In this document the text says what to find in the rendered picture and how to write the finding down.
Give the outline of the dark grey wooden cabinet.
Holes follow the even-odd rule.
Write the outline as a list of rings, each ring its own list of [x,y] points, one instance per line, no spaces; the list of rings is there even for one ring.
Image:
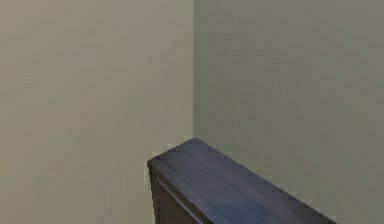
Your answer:
[[[147,167],[155,224],[337,224],[198,138]]]

